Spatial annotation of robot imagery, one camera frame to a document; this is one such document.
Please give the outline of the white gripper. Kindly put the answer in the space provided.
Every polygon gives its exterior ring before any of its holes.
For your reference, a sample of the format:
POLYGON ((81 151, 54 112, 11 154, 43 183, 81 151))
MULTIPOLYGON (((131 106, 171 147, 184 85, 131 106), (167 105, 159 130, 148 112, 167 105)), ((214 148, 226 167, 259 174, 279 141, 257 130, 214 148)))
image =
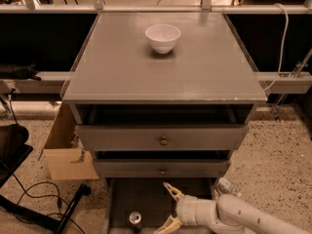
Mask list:
POLYGON ((175 208, 177 217, 170 215, 165 223, 156 229, 153 234, 172 234, 182 224, 186 226, 215 227, 218 220, 216 201, 184 195, 168 182, 164 182, 163 185, 177 202, 175 208))

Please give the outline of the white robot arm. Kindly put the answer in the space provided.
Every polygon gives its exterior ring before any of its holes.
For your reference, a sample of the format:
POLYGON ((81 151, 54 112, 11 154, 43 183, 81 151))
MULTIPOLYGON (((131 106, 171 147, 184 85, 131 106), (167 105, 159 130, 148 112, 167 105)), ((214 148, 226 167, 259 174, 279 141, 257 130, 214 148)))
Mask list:
POLYGON ((175 216, 154 234, 171 234, 181 226, 205 226, 215 234, 244 234, 246 228, 256 234, 311 234, 231 194, 207 200, 185 195, 167 182, 163 185, 176 202, 175 216))

